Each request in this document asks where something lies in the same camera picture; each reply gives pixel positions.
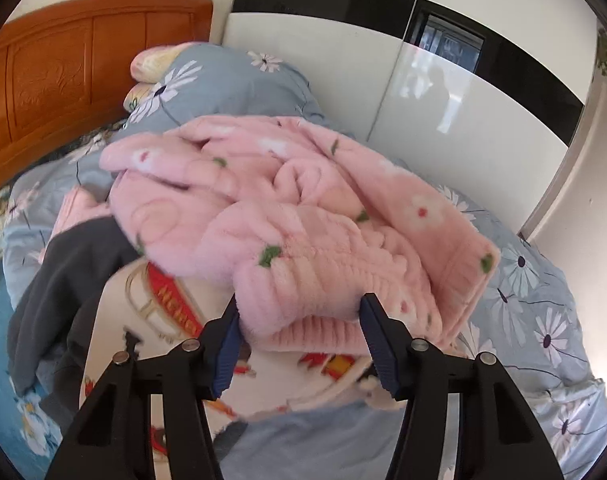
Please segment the pink fleece floral garment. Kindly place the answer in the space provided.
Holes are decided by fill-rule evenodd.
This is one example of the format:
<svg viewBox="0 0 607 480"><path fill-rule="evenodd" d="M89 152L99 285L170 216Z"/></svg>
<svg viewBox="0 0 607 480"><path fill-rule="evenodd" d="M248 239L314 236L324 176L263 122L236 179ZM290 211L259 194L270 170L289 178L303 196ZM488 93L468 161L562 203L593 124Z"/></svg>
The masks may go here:
<svg viewBox="0 0 607 480"><path fill-rule="evenodd" d="M436 188L302 118L204 116L110 143L100 164L130 242L162 272L231 287L264 350L364 353L368 292L448 346L500 261Z"/></svg>

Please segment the grey-blue daisy quilt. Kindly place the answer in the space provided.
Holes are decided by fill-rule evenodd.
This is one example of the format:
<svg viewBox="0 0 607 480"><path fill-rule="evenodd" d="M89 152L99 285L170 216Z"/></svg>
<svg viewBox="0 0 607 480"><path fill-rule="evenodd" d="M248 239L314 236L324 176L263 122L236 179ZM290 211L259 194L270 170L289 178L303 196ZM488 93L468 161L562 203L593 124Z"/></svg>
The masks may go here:
<svg viewBox="0 0 607 480"><path fill-rule="evenodd" d="M154 130L207 108L322 120L307 79L295 67L271 60L266 70L258 70L251 56L214 46L204 47L203 55L206 74L181 90L169 113L152 121ZM53 231L64 195L76 184L96 194L104 190L107 179L98 170L98 153L109 136L108 129L90 133L63 156L29 170L12 188L0 229L12 302L39 269L38 253ZM607 400L603 382L590 370L564 275L491 212L448 186L441 193L502 252L501 268L457 346L468 356L489 351L501 359L535 411L561 469L578 479L605 448ZM261 474L337 479L349 471L366 477L386 468L400 420L397 412L354 403L324 415L235 426L217 442L216 452L229 479Z"/></svg>

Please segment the dark grey garment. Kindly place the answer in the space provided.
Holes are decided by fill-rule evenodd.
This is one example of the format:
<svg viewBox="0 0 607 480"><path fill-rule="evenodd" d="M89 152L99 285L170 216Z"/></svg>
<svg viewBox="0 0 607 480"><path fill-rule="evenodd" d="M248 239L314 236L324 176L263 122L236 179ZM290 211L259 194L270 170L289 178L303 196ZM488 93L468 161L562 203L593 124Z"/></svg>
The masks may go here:
<svg viewBox="0 0 607 480"><path fill-rule="evenodd" d="M52 238L8 326L8 372L17 393L32 387L39 362L65 340L84 301L137 258L110 216L81 222Z"/></svg>

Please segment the cream cartoon car garment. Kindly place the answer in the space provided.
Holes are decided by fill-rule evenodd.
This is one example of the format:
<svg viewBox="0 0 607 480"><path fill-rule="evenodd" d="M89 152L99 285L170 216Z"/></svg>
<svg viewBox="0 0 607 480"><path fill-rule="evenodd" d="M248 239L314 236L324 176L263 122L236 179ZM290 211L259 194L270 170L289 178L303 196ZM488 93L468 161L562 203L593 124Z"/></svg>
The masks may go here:
<svg viewBox="0 0 607 480"><path fill-rule="evenodd" d="M173 278L140 258L104 286L79 398L86 400L113 355L131 347L145 360L163 356L189 338L228 305L230 289L196 278ZM371 370L366 356L265 352L243 344L229 389L205 405L212 436L232 422L259 422L316 408L363 401L373 410L397 411Z"/></svg>

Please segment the white black-striped wardrobe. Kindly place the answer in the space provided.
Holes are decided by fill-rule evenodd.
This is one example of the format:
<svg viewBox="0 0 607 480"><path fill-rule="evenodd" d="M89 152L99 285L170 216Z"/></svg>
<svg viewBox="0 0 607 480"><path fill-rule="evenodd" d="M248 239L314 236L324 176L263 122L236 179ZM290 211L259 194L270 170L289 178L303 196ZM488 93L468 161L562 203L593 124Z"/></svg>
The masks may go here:
<svg viewBox="0 0 607 480"><path fill-rule="evenodd" d="M573 140L597 18L584 0L234 0L224 42L295 65L338 128L519 231Z"/></svg>

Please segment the orange wooden headboard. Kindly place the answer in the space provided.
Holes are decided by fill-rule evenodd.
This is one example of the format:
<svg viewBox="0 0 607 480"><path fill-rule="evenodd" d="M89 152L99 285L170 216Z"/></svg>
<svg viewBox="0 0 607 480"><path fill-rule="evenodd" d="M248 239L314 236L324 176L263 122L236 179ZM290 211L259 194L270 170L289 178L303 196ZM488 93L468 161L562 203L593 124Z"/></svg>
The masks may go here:
<svg viewBox="0 0 607 480"><path fill-rule="evenodd" d="M206 41L212 0L68 0L0 29L0 187L50 151L114 122L130 63Z"/></svg>

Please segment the pink floral pillow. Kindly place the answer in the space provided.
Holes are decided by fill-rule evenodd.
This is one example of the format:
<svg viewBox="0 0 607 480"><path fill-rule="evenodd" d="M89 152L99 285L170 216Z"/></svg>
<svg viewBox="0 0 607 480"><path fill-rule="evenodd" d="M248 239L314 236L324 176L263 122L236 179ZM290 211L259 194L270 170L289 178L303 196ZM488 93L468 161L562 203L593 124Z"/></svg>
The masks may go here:
<svg viewBox="0 0 607 480"><path fill-rule="evenodd" d="M162 80L180 53L194 44L195 42L185 42L175 46L154 47L137 54L130 64L130 75L136 84L125 97L125 110L132 113L153 92L154 85Z"/></svg>

